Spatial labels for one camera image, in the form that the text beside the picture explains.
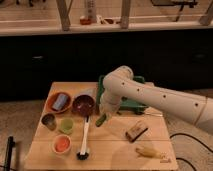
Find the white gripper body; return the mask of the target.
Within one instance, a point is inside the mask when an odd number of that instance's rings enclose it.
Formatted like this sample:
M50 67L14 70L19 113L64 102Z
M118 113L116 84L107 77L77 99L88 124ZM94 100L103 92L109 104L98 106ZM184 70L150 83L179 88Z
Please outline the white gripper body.
M100 101L99 109L102 115L106 116L106 119L109 120L113 114L115 114L120 108L120 104L112 104L105 100Z

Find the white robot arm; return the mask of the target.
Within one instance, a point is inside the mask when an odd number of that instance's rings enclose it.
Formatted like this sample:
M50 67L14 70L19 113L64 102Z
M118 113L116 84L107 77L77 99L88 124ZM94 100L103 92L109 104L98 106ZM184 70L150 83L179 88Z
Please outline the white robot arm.
M120 66L104 77L104 93L100 98L100 110L103 114L116 113L125 97L173 114L213 135L212 98L148 86L134 81L133 76L130 67Z

